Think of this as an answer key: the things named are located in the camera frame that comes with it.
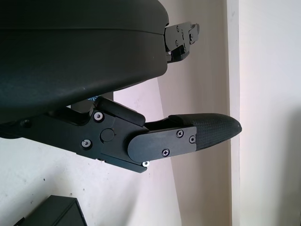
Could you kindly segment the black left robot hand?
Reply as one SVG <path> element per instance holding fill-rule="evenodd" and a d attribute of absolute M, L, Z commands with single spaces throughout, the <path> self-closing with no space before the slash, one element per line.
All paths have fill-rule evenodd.
<path fill-rule="evenodd" d="M 103 97 L 184 60 L 199 25 L 170 25 L 157 0 L 3 0 L 0 136 L 26 138 L 142 173 L 153 160 L 242 131 L 218 113 L 147 122 Z"/>

